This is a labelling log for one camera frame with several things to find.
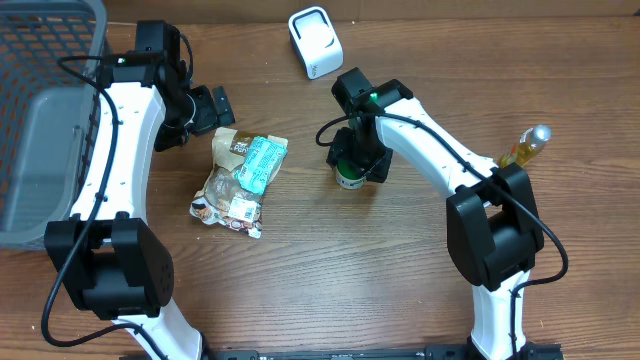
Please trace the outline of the brown nut snack bag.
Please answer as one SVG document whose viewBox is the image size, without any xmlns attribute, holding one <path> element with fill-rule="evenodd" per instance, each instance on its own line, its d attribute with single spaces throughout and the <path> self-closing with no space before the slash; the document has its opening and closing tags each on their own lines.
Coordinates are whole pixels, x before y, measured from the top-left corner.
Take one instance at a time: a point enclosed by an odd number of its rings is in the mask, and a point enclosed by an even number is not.
<svg viewBox="0 0 640 360">
<path fill-rule="evenodd" d="M 192 216 L 206 225 L 221 225 L 252 238 L 261 237 L 264 194 L 244 190 L 234 177 L 244 163 L 251 142 L 258 136 L 282 144 L 288 150 L 288 140 L 282 137 L 230 128 L 215 131 L 211 142 L 213 169 L 203 188 L 194 195 L 190 205 Z"/>
</svg>

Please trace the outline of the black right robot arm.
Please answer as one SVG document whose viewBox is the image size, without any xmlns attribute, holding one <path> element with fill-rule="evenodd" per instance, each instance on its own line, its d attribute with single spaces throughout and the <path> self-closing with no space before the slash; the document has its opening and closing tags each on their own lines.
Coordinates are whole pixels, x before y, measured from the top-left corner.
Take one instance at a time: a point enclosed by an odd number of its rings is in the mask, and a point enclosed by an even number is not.
<svg viewBox="0 0 640 360">
<path fill-rule="evenodd" d="M 349 123 L 327 145 L 337 183 L 347 189 L 383 183 L 393 154 L 403 156 L 445 199 L 447 249 L 473 292 L 470 357 L 532 358 L 521 286 L 544 240 L 526 172 L 499 168 L 463 146 L 396 79 L 373 86 L 354 68 L 331 93 Z"/>
</svg>

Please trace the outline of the teal wet wipes pack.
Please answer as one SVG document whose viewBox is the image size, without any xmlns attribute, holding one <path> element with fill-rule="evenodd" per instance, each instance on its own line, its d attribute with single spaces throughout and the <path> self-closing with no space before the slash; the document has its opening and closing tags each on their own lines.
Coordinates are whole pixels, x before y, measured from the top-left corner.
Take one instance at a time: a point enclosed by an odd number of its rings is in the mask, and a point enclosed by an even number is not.
<svg viewBox="0 0 640 360">
<path fill-rule="evenodd" d="M 244 190 L 263 195 L 287 153 L 286 146 L 258 136 L 251 142 L 244 163 L 234 177 Z"/>
</svg>

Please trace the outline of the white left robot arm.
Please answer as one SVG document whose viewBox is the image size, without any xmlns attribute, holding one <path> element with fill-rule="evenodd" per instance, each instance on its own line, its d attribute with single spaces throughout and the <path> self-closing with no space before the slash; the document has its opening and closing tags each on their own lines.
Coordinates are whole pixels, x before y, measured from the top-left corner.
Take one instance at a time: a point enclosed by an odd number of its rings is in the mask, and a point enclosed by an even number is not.
<svg viewBox="0 0 640 360">
<path fill-rule="evenodd" d="M 97 59 L 89 80 L 99 100 L 97 137 L 70 215 L 50 222 L 44 245 L 75 307 L 127 331 L 150 359 L 207 359 L 204 335 L 173 298 L 174 266 L 149 228 L 146 193 L 153 153 L 231 125 L 222 88 L 193 86 L 189 42 L 176 27 L 146 20 L 132 50 Z"/>
</svg>

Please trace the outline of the green lid white jar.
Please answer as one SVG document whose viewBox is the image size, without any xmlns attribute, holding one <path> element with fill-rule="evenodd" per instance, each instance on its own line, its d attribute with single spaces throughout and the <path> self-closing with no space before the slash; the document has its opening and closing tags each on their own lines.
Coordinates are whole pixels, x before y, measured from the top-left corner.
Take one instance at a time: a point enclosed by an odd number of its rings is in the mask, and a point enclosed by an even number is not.
<svg viewBox="0 0 640 360">
<path fill-rule="evenodd" d="M 344 160 L 339 160 L 334 167 L 336 182 L 343 188 L 348 190 L 356 190 L 361 188 L 366 178 L 359 176 L 358 173 Z"/>
</svg>

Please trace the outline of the yellow dish soap bottle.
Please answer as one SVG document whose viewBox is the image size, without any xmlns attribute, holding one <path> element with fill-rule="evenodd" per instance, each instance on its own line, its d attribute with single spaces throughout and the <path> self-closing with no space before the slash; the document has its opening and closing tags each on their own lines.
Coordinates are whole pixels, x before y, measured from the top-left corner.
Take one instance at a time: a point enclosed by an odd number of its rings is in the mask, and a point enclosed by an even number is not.
<svg viewBox="0 0 640 360">
<path fill-rule="evenodd" d="M 510 164 L 517 164 L 520 167 L 524 167 L 542 152 L 551 138 L 552 131 L 548 125 L 541 124 L 527 129 L 521 135 L 519 142 L 499 158 L 498 166 L 506 168 Z"/>
</svg>

